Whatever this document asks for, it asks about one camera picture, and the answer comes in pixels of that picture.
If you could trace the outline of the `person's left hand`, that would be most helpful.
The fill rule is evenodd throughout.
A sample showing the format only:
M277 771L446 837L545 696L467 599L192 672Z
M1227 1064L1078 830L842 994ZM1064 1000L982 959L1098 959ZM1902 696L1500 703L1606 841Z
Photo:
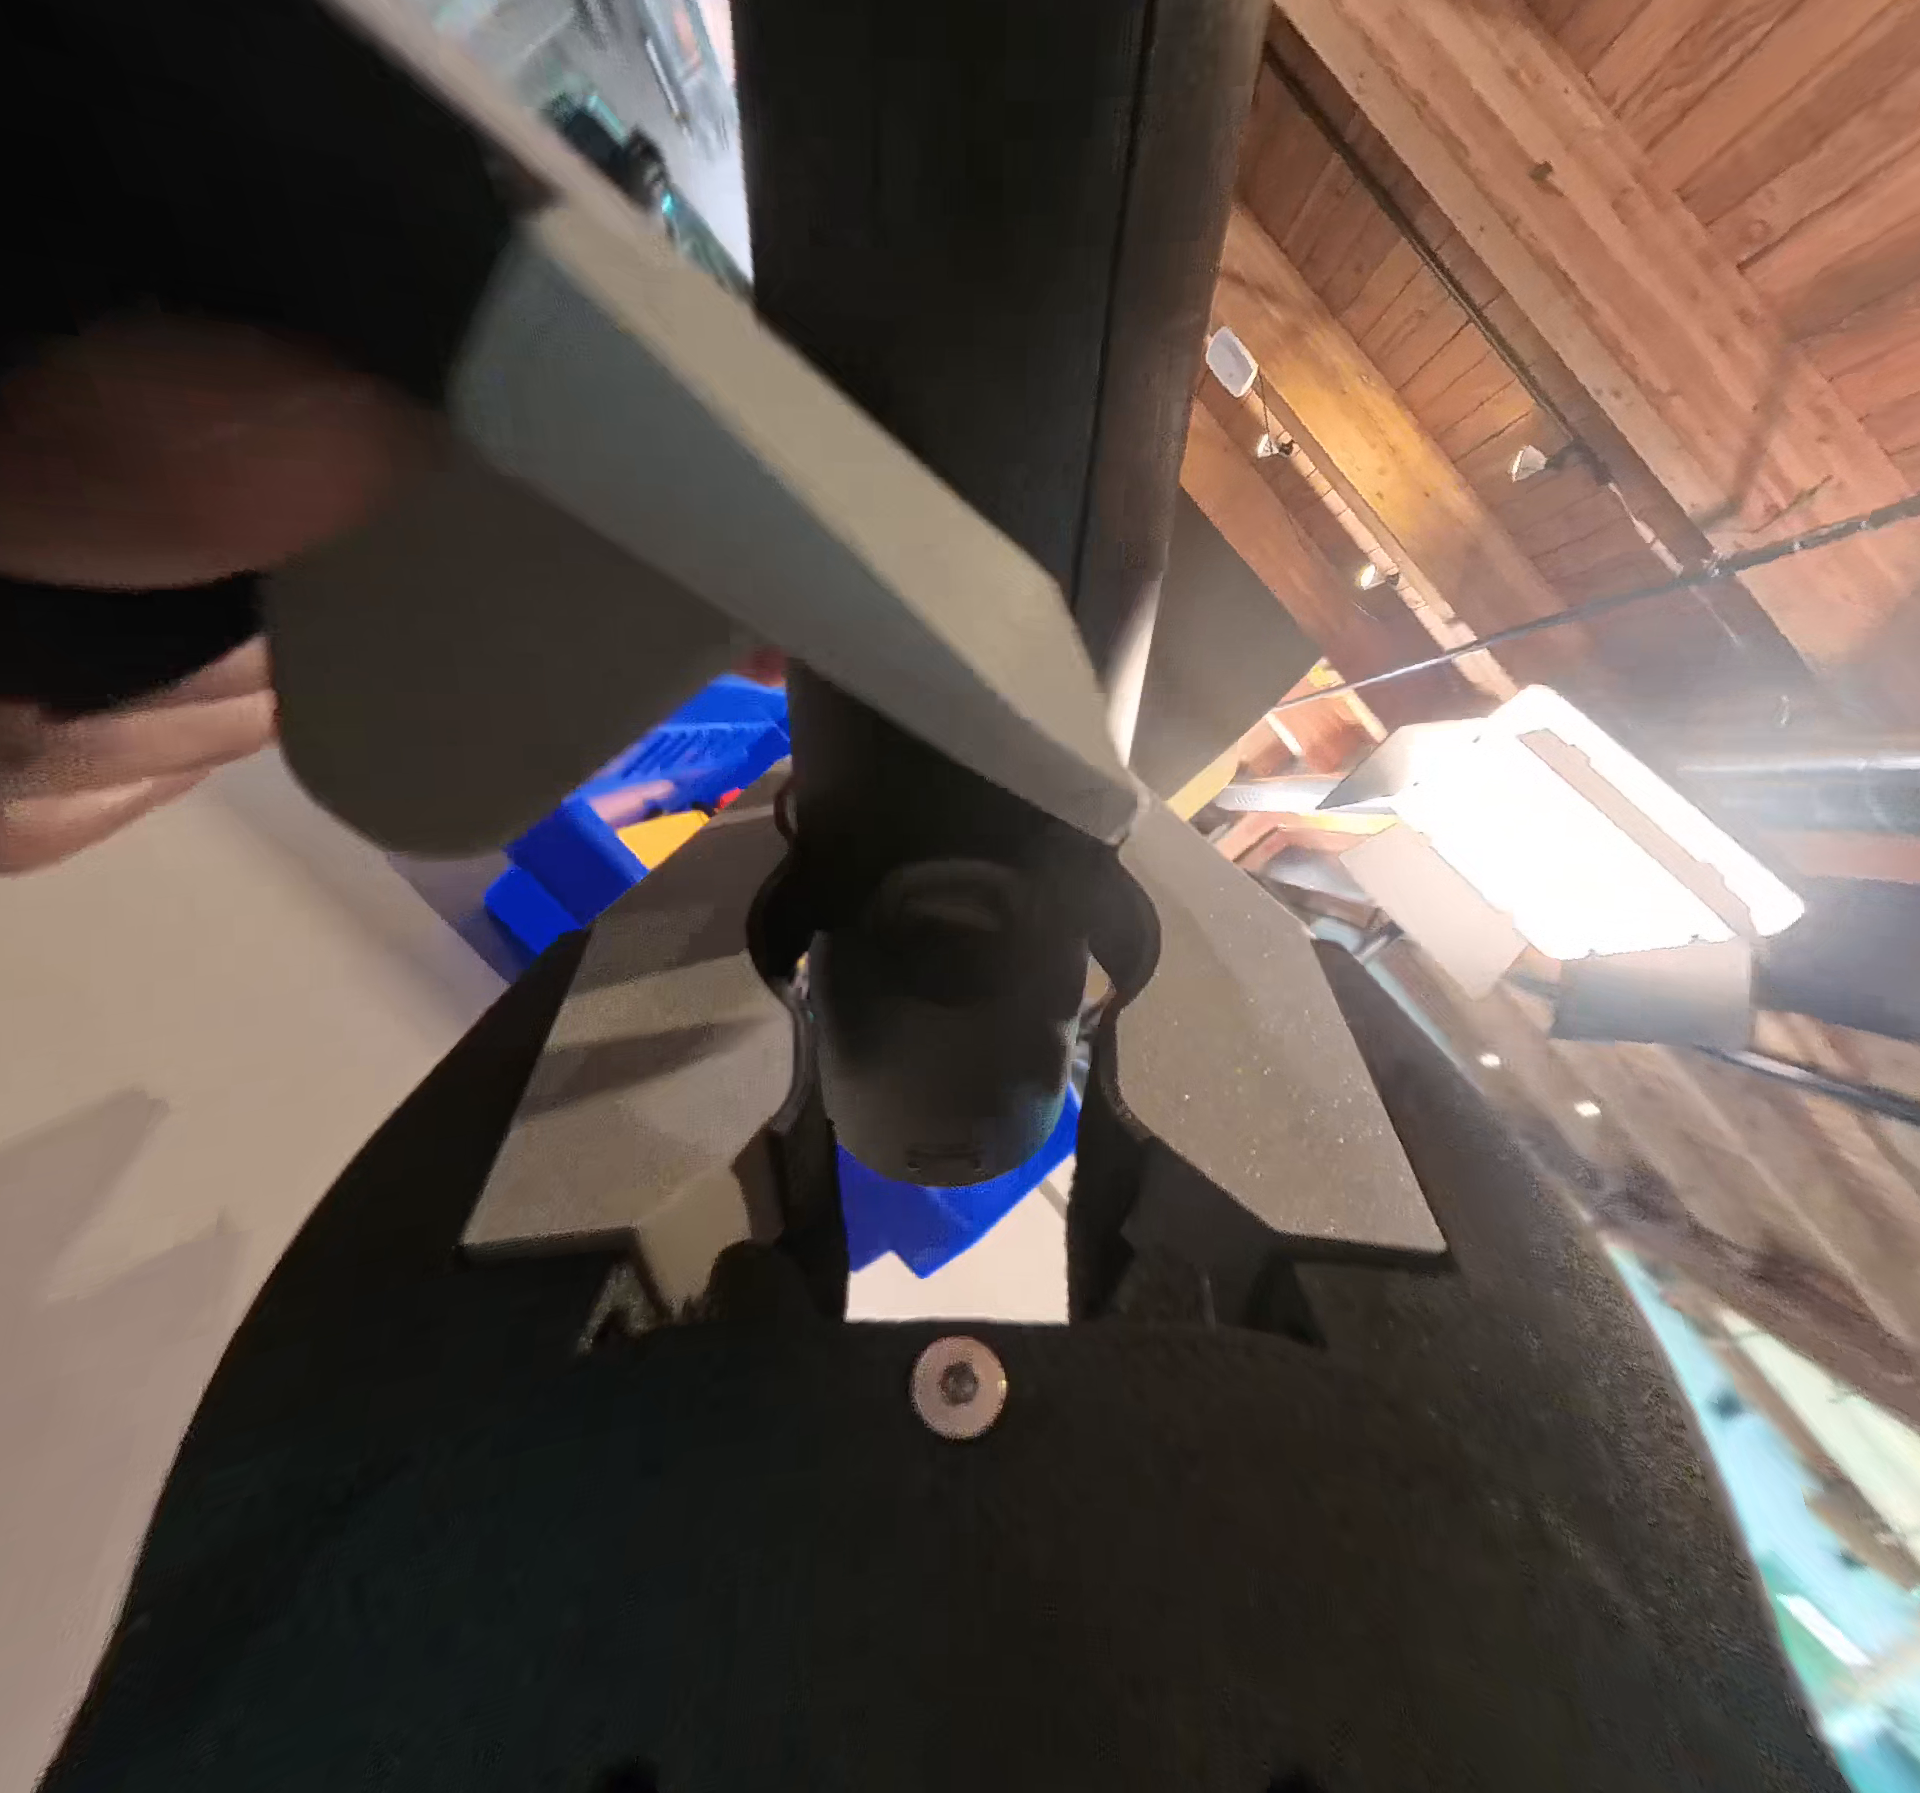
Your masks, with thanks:
M4 378L4 875L273 743L264 577L376 512L437 431L230 327L109 323Z

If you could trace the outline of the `studio light panel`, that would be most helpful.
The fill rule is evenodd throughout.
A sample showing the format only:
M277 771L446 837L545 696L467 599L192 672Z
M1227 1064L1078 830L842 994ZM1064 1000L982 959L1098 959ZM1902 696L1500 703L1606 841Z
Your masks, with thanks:
M1546 684L1475 721L1392 731L1315 804L1383 824L1341 857L1451 983L1486 996L1524 955L1652 956L1747 978L1803 895Z

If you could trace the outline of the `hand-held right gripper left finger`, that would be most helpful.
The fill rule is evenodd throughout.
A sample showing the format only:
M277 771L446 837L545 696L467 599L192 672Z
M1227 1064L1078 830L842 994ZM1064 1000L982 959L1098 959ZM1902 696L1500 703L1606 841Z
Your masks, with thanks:
M713 821L590 929L461 1230L477 1259L621 1253L709 1274L786 1229L773 1130L799 1020L749 951L776 821Z

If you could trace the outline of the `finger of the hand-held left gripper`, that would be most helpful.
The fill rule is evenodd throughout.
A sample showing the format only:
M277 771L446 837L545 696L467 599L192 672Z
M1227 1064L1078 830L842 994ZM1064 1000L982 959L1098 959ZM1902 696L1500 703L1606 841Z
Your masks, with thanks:
M522 221L458 354L425 457L267 584L281 759L331 816L501 846L761 644L1128 838L1053 581L635 221Z

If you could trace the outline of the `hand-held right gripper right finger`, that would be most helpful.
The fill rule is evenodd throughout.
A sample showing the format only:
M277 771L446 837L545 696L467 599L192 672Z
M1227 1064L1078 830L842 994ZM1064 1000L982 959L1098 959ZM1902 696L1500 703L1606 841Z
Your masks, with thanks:
M1352 1263L1430 1274L1445 1237L1295 916L1163 804L1115 855L1067 1272Z

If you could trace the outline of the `blue plastic bin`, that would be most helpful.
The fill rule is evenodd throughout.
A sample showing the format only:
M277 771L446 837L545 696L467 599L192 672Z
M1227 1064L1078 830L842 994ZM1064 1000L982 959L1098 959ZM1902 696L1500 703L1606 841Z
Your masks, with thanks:
M568 793L506 846L484 911L518 964L581 931L662 866L792 750L783 686L723 674ZM964 1189L888 1180L838 1155L847 1269L884 1256L930 1279L969 1253L1076 1155L1080 1097L1067 1091L1037 1155Z

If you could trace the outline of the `black remote control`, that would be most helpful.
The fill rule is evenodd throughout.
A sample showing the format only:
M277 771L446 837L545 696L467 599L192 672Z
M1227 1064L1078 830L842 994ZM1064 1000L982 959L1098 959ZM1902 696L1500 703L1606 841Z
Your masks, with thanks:
M730 0L761 320L1032 563L945 609L1092 703L1125 759L1204 312L1272 0ZM982 754L786 681L817 1089L888 1180L971 1186L1052 1132L1119 864Z

